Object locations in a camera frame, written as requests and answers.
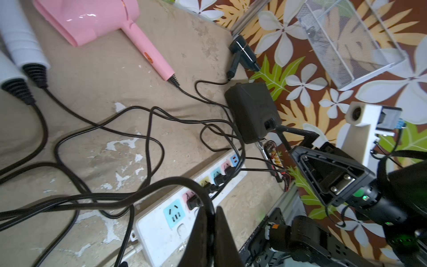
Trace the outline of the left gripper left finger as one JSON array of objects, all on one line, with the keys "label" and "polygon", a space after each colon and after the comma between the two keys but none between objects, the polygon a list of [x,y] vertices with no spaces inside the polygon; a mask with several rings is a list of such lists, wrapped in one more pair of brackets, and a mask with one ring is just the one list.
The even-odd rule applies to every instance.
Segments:
[{"label": "left gripper left finger", "polygon": [[192,228],[185,252],[178,267],[207,267],[209,263],[208,216],[204,207],[200,208]]}]

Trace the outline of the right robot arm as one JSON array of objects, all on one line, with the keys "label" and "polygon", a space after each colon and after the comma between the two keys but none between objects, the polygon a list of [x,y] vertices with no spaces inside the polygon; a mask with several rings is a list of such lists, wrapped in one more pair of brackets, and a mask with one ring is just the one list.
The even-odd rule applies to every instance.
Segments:
[{"label": "right robot arm", "polygon": [[[291,158],[325,208],[347,203],[364,219],[380,225],[388,245],[407,267],[427,264],[427,155],[422,151],[393,151],[382,157],[376,172],[330,143],[315,149],[312,131],[278,126],[303,141],[288,147]],[[370,262],[341,245],[337,238],[306,216],[291,225],[267,226],[270,248],[295,261],[322,267],[367,267]]]}]

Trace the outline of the white multicolour power strip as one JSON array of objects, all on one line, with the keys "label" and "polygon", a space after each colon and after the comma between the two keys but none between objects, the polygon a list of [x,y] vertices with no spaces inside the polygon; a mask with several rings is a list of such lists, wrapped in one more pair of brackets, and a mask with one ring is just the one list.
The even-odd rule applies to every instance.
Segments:
[{"label": "white multicolour power strip", "polygon": [[[191,179],[201,186],[217,185],[220,180],[217,179],[218,176],[225,175],[227,168],[237,167],[238,163],[238,156],[230,151],[192,175]],[[213,198],[216,192],[209,193],[214,207],[219,205],[247,173],[240,171],[217,197]],[[139,242],[151,267],[161,267],[172,253],[183,248],[184,242],[189,238],[199,209],[196,201],[191,199],[193,196],[194,192],[178,186],[136,215],[131,241]]]}]

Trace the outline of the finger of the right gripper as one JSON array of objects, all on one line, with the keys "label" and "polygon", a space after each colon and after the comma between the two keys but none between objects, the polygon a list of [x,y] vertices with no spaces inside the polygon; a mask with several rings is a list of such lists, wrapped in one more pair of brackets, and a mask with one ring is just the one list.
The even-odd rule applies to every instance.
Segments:
[{"label": "finger of the right gripper", "polygon": [[302,129],[297,129],[293,127],[288,127],[284,125],[279,125],[275,128],[275,133],[278,135],[279,139],[285,146],[287,150],[292,150],[288,140],[286,139],[284,133],[290,133],[298,136],[303,137],[303,141],[300,143],[300,146],[312,149],[313,148],[313,142],[316,141],[316,139],[319,137],[319,134],[313,131],[307,131]]}]

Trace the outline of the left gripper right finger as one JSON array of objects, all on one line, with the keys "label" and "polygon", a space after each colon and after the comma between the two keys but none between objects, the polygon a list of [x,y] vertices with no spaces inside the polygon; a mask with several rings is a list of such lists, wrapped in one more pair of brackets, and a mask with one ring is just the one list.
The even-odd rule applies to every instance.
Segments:
[{"label": "left gripper right finger", "polygon": [[222,207],[215,214],[215,266],[244,267]]}]

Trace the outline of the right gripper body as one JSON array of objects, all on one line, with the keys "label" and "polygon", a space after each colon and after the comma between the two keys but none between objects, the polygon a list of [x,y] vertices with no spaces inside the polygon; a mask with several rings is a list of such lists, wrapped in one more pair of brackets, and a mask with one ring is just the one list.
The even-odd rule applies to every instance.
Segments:
[{"label": "right gripper body", "polygon": [[339,206],[376,179],[371,170],[329,142],[319,149],[295,146],[290,156],[324,206]]}]

